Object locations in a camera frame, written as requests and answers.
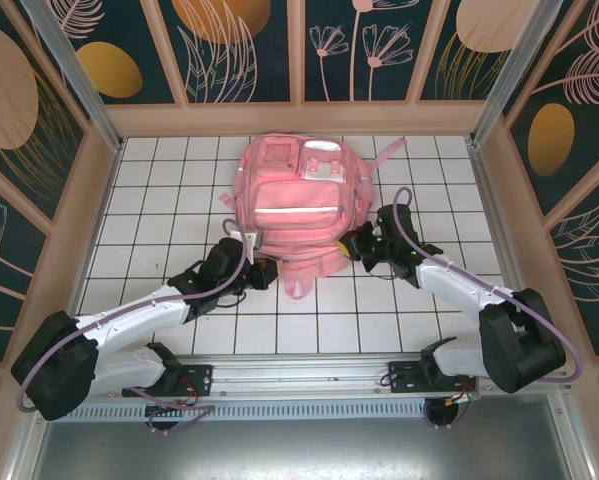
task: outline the pink fabric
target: pink fabric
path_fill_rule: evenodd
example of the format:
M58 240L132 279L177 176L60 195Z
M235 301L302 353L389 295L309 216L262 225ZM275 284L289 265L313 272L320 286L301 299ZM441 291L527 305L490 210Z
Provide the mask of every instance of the pink fabric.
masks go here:
M393 142L367 163L343 142L265 135L241 158L234 199L220 199L244 228L263 233L260 253L278 259L284 291L300 299L315 278L349 264L336 242L366 221L375 197L370 172L404 143Z

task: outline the cable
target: cable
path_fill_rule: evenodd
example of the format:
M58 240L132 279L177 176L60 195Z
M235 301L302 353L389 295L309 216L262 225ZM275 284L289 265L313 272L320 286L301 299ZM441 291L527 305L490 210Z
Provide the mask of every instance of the cable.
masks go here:
M168 295L166 297L155 298L153 300L145 300L143 302L139 302L134 305L129 305L127 307L123 307L123 308L117 310L116 312L112 312L111 314L107 315L106 317L103 317L102 319L97 320L96 322L93 322L89 325L86 325L85 327L80 328L80 329L72 332L70 335L62 338L56 344L54 344L52 347L50 347L50 349L46 353L43 354L43 356L37 361L37 363L35 363L35 365L28 372L28 375L26 376L24 381L21 383L21 387L19 388L19 391L17 392L17 408L20 411L25 412L25 413L37 411L36 407L27 407L23 403L24 395L26 394L26 390L30 386L32 379L35 377L35 375L37 375L37 373L39 373L39 370L41 370L41 367L43 367L45 365L45 363L55 353L57 353L68 343L77 339L84 333L89 332L90 330L94 330L95 328L101 328L104 325L106 325L107 323L110 323L111 321L113 321L115 318L119 318L123 315L126 315L127 313L130 313L130 312L134 312L135 310L138 310L140 308L149 307L149 306L154 307L157 304L163 303L163 302L170 302L170 301L177 301L177 300L198 300L200 298L209 297L211 295L214 295L215 293L220 292L225 287L229 286L233 281L235 281L235 279L241 274L241 271L246 263L246 258L248 255L248 247L247 247L247 241L246 241L246 234L243 231L243 228L241 228L241 226L234 220L227 218L223 221L223 224L222 224L224 232L227 232L227 228L226 228L227 224L233 224L237 228L237 230L239 230L239 233L241 234L242 249L241 249L241 258L239 259L237 268L235 268L235 271L232 273L232 275L230 275L230 277L228 277L228 279L225 282L223 282L222 284L217 285L216 287L214 287L210 290L207 290L205 292L190 293L188 295ZM160 405L162 405L162 404L165 405L166 403L169 403L169 402L162 402L161 400L158 400L158 399L155 399L153 401L155 401L156 403L158 403Z
M237 301L236 302L230 303L228 305L219 305L219 304L217 304L217 308L233 308L233 307L236 307L241 302L243 302L246 299L247 296L248 296L248 294L246 292L243 292L243 295L241 295L240 297L237 297Z
M392 214L394 216L394 220L395 220L395 225L397 226L397 230L399 230L399 233L401 234L401 236L404 238L404 240L406 242L408 242L408 245L410 245L417 253L419 253L420 255L422 255L424 258L427 258L431 261L433 261L434 263L436 263L437 265L439 265L442 268L448 269L448 270L452 270L453 272L461 275L462 277L470 280L471 282L475 283L476 285L478 285L481 288L484 288L488 291L491 291L494 295L496 295L497 297L511 303L512 305L514 305L515 307L517 307L519 310L521 310L522 312L530 315L532 318L534 318L535 320L537 320L539 323L541 323L544 327L546 327L548 330L550 330L550 332L552 332L552 334L557 337L565 346L568 350L570 350L570 353L572 354L572 357L575 361L575 371L572 373L572 375L569 375L567 377L562 377L562 378L558 378L558 377L543 377L542 379L540 379L543 382L549 382L549 383L570 383L570 382L574 382L575 380L577 380L581 374L583 373L583 366L581 363L581 356L579 355L579 352L577 351L577 349L575 348L575 346L570 342L570 340L568 340L568 338L561 333L557 327L555 327L552 323L550 323L548 320L546 320L543 316L539 315L537 312L535 312L534 310L532 310L531 308L527 307L526 305L524 305L523 303L519 302L518 300L516 300L515 298L511 297L510 295L500 291L497 289L497 287L495 285L490 285L486 282L484 282L483 280L481 280L479 277L477 277L476 275L467 272L459 267L457 267L456 265L454 265L452 262L447 263L444 262L443 260L440 260L430 254L428 254L427 252L425 252L424 250L422 250L419 245L417 245L414 241L412 241L412 239L408 236L408 234L406 233L406 231L404 230L403 226L401 225L401 222L399 221L399 215L397 213L397 205L399 203L399 196L403 193L403 192L408 192L408 203L406 203L406 205L410 205L410 203L412 202L412 190L410 190L408 187L401 187L399 190L397 190L397 193L395 193L395 197L392 203Z

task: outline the dark teal wallpaper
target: dark teal wallpaper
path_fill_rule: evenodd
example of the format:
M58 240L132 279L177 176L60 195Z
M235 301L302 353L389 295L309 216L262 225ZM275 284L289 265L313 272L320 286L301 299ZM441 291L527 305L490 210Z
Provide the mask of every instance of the dark teal wallpaper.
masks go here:
M26 298L45 235L0 196L0 361Z
M0 8L0 172L53 218L82 137Z
M599 355L599 186L551 233L588 336Z
M430 2L362 4L306 1L306 101L406 98Z
M191 103L288 102L286 0L159 0Z
M599 0L579 15L510 131L544 214L599 161Z
M543 53L546 51L546 47L552 40L552 37L555 35L555 32L559 29L559 26L561 25L561 22L563 21L563 17L565 17L566 13L568 13L568 10L570 10L570 7L572 6L572 2L573 2L573 0L563 0L563 3L561 4L561 8L559 8L559 13L557 14L557 17L555 18L554 22L552 22L550 29L548 30L548 33L546 34L545 37L543 37L543 41L541 42L541 45L537 49L537 52L535 53L532 61L528 65L528 68L526 68L526 71L524 72L522 78L519 80L517 87L514 89L514 91L512 92L512 95L510 95L510 98L508 99L508 102L503 107L504 116L508 115L508 112L510 111L510 109L513 107L513 105L517 101L517 98L519 98L519 94L521 93L521 90L523 90L523 88L526 86L527 78L530 76L531 72L534 71L535 67L537 66L537 63L539 63L539 60L541 60Z

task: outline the metal frame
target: metal frame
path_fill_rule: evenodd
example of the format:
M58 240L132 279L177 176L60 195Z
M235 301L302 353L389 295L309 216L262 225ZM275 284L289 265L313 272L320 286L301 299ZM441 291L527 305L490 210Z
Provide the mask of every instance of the metal frame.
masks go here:
M472 129L471 136L477 147L488 138L488 134L499 119L506 102L541 46L547 29L557 17L562 3L563 0L541 0L536 3L528 23L499 72Z
M20 0L21 5L30 17L30 21L46 43L48 50L57 61L66 78L73 86L93 122L99 128L106 143L113 151L118 150L121 136L117 132L112 119L108 115L99 93L95 90L83 66L77 58L74 48L63 34L55 20L49 2L39 0Z

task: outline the purple cable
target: purple cable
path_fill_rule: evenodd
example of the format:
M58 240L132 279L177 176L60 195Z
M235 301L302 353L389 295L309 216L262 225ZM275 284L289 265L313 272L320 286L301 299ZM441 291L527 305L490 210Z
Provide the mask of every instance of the purple cable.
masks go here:
M404 240L406 242L408 242L408 245L410 245L417 253L422 255L424 258L428 258L428 259L432 260L434 263L436 263L440 267L452 270L453 272L455 272L455 273L461 275L462 277L467 278L471 282L477 284L479 287L492 292L497 297L499 297L503 300L506 300L507 302L510 302L512 305L517 307L519 310L530 315L532 318L534 318L539 323L541 323L544 327L546 327L548 330L550 330L550 332L552 332L552 334L555 337L557 337L566 346L566 348L568 350L570 350L570 353L572 354L572 358L575 361L574 373L572 375L569 375L567 377L562 377L562 378L543 377L542 379L540 379L541 381L549 382L549 383L570 383L570 382L574 382L575 380L577 380L583 373L581 356L579 355L579 352L577 351L575 346L570 342L570 340L568 340L568 338L566 338L566 336L563 333L561 333L559 330L557 330L557 328L552 323L550 323L544 317L542 317L537 312L535 312L531 308L527 307L523 303L519 302L518 300L515 300L510 295L507 295L504 292L499 291L496 286L490 285L490 284L484 282L476 275L473 275L472 273L467 272L467 271L455 266L452 262L446 263L443 260L439 260L438 258L435 258L434 256L428 254L427 252L425 252L424 250L419 248L419 246L415 242L412 241L412 239L408 236L408 234L404 230L403 226L401 225L401 222L399 221L399 215L397 213L397 204L399 202L399 196L404 191L408 192L408 203L406 205L410 205L410 202L412 202L412 191L408 187L401 187L399 190L397 190L397 193L395 193L395 198L392 203L392 214L395 219L395 224L397 226L397 230L399 230L399 233L404 238Z
M35 375L37 375L37 373L39 373L39 370L41 370L41 367L44 366L44 364L50 359L50 357L52 357L55 353L57 353L66 344L72 342L73 340L80 337L84 333L89 332L90 330L93 330L97 327L102 327L105 324L113 321L115 318L119 318L122 315L133 312L133 311L138 310L143 307L148 307L150 305L156 305L158 303L175 301L175 300L197 300L199 298L209 297L211 295L214 295L215 293L220 292L225 287L230 285L241 274L241 270L243 269L243 266L246 263L246 257L248 256L248 250L247 250L248 247L247 247L247 241L246 241L246 234L243 231L243 228L241 228L241 226L237 222L235 222L234 220L232 220L230 218L225 219L223 221L224 231L227 232L226 225L229 223L233 224L237 228L237 230L239 230L239 233L241 234L242 249L241 249L241 258L239 259L239 264L237 265L237 268L225 282L223 282L221 285L218 285L211 290L207 290L207 291L201 292L201 293L190 293L188 295L168 295L167 297L156 298L154 300L145 300L145 301L137 303L135 305L130 305L128 307L124 307L124 308L117 310L116 312L111 313L110 315L102 318L101 320L97 320L96 322L86 325L85 327L80 328L79 330L77 330L75 332L72 332L67 337L62 338L55 345L53 345L39 359L39 361L37 363L35 363L35 365L30 369L30 372L28 372L28 375L26 376L24 381L21 383L21 387L19 388L19 391L17 392L17 408L20 411L25 412L25 413L37 411L37 409L35 407L26 407L23 403L24 395L26 394L26 390L30 386L32 379L35 377ZM158 400L157 403L163 405L168 402L163 402L162 400Z

